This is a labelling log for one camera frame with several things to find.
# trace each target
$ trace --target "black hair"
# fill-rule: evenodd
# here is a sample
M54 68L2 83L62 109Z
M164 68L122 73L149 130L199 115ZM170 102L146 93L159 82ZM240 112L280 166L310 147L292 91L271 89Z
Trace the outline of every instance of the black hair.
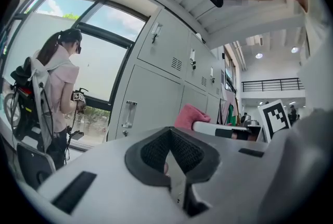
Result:
M81 31L78 29L68 29L65 31L60 31L53 34L46 43L43 45L43 48L38 53L37 59L45 66L53 57L57 51L59 45L62 43L79 43L82 40Z

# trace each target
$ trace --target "cloud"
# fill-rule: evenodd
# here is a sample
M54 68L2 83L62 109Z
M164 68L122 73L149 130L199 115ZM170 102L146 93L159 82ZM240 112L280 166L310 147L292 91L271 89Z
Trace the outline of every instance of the cloud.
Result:
M125 26L125 28L134 31L133 32L135 33L133 34L134 38L137 37L140 30L145 24L142 20L114 8L109 8L107 12L107 17L108 19L120 20L122 24Z
M54 0L46 0L48 6L50 7L50 11L45 11L45 10L37 10L37 13L39 14L46 14L46 15L52 15L52 16L58 16L62 17L63 12L60 9L60 6L57 5L56 1Z
M137 34L124 34L124 35L122 35L122 36L124 36L125 38L127 38L127 39L129 39L129 40L131 40L131 41L135 41L136 38L137 38L137 36L138 36L138 33L137 33Z

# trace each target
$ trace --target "sky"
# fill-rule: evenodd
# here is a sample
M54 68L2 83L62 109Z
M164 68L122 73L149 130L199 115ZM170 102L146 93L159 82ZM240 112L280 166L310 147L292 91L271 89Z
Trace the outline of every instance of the sky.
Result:
M46 0L36 12L59 17L70 13L80 16L92 4L92 1L87 0ZM103 5L87 23L132 41L136 40L145 24L138 18L106 5Z

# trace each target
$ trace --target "ponytail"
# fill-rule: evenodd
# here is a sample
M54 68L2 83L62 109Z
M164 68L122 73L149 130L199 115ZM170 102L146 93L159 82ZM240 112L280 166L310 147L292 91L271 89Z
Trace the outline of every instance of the ponytail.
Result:
M53 57L55 52L57 51L59 44L58 44L58 38L59 38L60 32L57 32L53 34L46 43L44 44L43 48L38 53L37 59L45 66Z

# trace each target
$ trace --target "balcony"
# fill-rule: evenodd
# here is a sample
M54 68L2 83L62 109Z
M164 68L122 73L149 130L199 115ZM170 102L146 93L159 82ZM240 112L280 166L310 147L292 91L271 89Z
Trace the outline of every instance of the balcony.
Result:
M305 97L304 85L299 78L243 81L242 98Z

